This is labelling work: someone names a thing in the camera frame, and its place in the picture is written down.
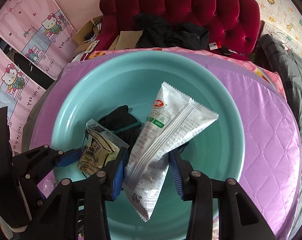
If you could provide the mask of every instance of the pink curtain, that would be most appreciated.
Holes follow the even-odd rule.
[[[22,130],[45,90],[25,75],[0,49],[0,108],[8,107],[12,149],[21,153]]]
[[[74,34],[55,0],[8,0],[0,10],[0,37],[55,80],[72,61]]]

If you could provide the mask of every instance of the tufted headboard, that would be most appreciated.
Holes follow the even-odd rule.
[[[255,0],[100,0],[100,9],[104,15],[101,34],[104,30],[116,33],[106,35],[113,40],[120,31],[136,30],[133,17],[141,12],[160,15],[173,25],[189,21],[204,26],[210,30],[210,42],[220,41],[247,56],[259,33]],[[108,48],[112,41],[102,43]]]

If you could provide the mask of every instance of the green label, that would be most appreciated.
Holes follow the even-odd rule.
[[[149,116],[149,117],[147,118],[147,121],[149,121],[149,122],[152,122],[153,120],[154,120],[153,117],[150,117],[150,116]]]
[[[154,121],[152,122],[154,123],[157,127],[160,127],[160,128],[163,128],[164,127],[164,124],[159,122],[158,120],[154,119]]]

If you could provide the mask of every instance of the phone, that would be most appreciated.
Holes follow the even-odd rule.
[[[223,45],[220,48],[220,51],[221,51],[223,56],[227,56],[227,57],[231,56],[231,52],[228,50],[228,48],[225,45]]]

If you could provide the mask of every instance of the white snack packet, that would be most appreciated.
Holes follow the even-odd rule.
[[[168,153],[218,119],[218,114],[163,82],[124,170],[123,189],[144,221],[152,215],[168,170]]]

